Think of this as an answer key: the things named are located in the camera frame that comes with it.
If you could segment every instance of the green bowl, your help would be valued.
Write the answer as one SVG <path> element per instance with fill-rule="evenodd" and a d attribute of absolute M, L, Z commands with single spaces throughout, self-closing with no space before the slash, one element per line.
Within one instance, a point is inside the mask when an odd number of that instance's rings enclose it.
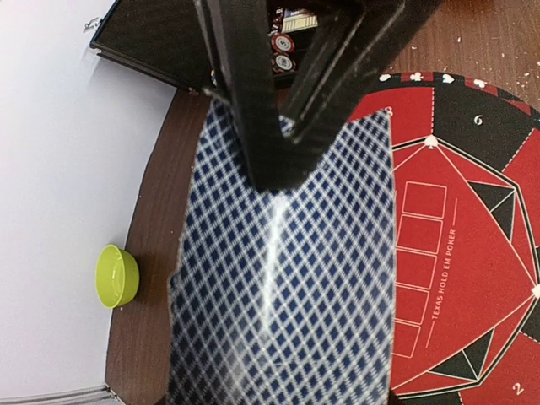
<path fill-rule="evenodd" d="M 106 308 L 127 304 L 135 298 L 138 282 L 135 258 L 114 245 L 106 246 L 95 269 L 95 287 L 101 304 Z"/>

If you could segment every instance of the red poker mat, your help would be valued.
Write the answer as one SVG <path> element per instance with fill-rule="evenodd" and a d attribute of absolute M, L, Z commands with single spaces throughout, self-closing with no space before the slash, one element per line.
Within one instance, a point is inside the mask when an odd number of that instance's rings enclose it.
<path fill-rule="evenodd" d="M 448 73 L 383 75 L 351 119 L 383 108 L 397 201 L 391 388 L 407 405 L 538 404 L 540 114 Z"/>

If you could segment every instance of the number 2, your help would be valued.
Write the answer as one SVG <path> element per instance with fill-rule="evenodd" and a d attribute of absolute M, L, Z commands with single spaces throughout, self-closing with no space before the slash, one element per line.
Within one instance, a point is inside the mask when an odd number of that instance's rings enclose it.
<path fill-rule="evenodd" d="M 517 382 L 512 387 L 512 390 L 517 391 L 516 395 L 521 395 L 525 391 L 525 388 L 521 388 L 521 384 Z"/>

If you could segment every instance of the red poker chip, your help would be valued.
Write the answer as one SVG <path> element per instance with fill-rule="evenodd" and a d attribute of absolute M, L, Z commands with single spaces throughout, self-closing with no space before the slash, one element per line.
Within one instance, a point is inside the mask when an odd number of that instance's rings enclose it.
<path fill-rule="evenodd" d="M 275 73 L 287 73 L 296 70 L 296 62 L 283 52 L 276 52 L 272 58 L 272 70 Z"/>
<path fill-rule="evenodd" d="M 294 41 L 287 34 L 276 34 L 272 37 L 272 48 L 278 52 L 293 53 Z"/>

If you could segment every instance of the white background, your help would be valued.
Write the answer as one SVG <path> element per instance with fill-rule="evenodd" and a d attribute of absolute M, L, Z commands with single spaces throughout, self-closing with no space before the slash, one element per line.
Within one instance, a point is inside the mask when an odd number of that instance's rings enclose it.
<path fill-rule="evenodd" d="M 88 49 L 112 0 L 0 0 L 0 398 L 99 386 L 101 248 L 125 243 L 174 90 Z"/>

